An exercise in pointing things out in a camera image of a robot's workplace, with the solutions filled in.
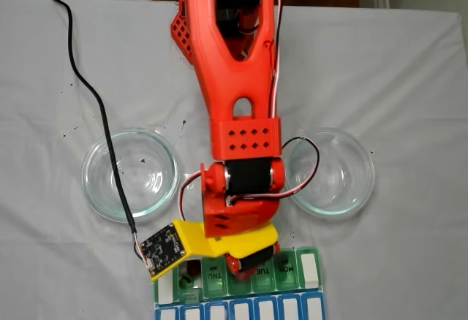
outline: white fabric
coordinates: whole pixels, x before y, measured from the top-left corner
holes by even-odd
[[[195,74],[171,41],[174,3],[66,0],[78,66],[110,126],[147,126],[185,173],[211,163]],[[284,246],[321,252],[330,319],[465,319],[468,72],[458,15],[285,7],[283,139],[332,126],[372,152],[366,209],[326,224],[285,201]],[[125,225],[88,208],[81,163],[102,136],[72,73],[67,17],[50,0],[0,0],[0,318],[151,319],[152,287]],[[200,186],[186,194],[200,216]],[[177,216],[139,226],[141,240]]]

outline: pill organizer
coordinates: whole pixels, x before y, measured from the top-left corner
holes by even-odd
[[[187,263],[154,283],[156,320],[326,320],[315,247],[283,249],[243,281],[224,258]]]

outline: red and white wire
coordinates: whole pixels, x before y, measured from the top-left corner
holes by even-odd
[[[297,194],[300,190],[302,190],[304,187],[306,187],[306,185],[314,178],[315,174],[317,174],[317,169],[318,169],[319,163],[320,163],[320,152],[319,152],[319,149],[318,149],[317,145],[315,145],[315,143],[312,140],[310,140],[308,137],[305,137],[305,136],[297,136],[297,137],[293,137],[292,139],[289,139],[283,145],[283,148],[288,143],[290,143],[290,142],[292,142],[294,140],[305,140],[305,141],[307,141],[315,149],[315,151],[317,153],[317,160],[315,162],[314,168],[312,169],[309,176],[302,183],[297,185],[295,188],[292,188],[292,189],[287,190],[285,192],[279,192],[277,194],[238,194],[238,195],[235,195],[235,196],[232,196],[231,198],[229,198],[228,201],[227,201],[227,205],[233,205],[235,203],[235,201],[238,201],[240,199],[282,199],[282,198],[292,196],[293,194]]]
[[[283,2],[282,0],[278,0],[278,21],[276,23],[276,34],[275,36],[279,36],[278,34],[278,29],[280,27],[280,20],[281,20],[281,15],[280,12],[283,7]],[[275,41],[276,44],[276,55],[275,55],[275,66],[273,70],[273,80],[271,83],[271,103],[270,103],[270,116],[275,117],[276,116],[276,92],[278,90],[278,80],[279,80],[279,41]]]
[[[182,186],[178,190],[178,199],[177,199],[177,206],[178,206],[178,213],[180,214],[182,220],[185,220],[184,210],[182,209],[182,199],[184,198],[184,189],[196,178],[198,178],[202,172],[198,170],[191,174],[185,181],[182,183]]]

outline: glass bowl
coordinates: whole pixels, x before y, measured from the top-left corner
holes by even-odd
[[[157,133],[123,129],[111,134],[117,167],[135,221],[150,218],[172,198],[178,187],[179,167],[173,150]],[[83,190],[101,216],[127,222],[118,196],[105,137],[85,157]]]
[[[304,134],[320,151],[317,174],[292,200],[307,213],[328,220],[356,214],[374,187],[374,165],[364,147],[338,129],[316,129]],[[312,146],[297,141],[286,156],[286,186],[292,188],[309,176],[317,160]]]

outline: electronic component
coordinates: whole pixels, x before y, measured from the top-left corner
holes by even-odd
[[[176,228],[171,223],[141,244],[143,255],[150,261],[150,274],[156,275],[182,259],[186,251]]]

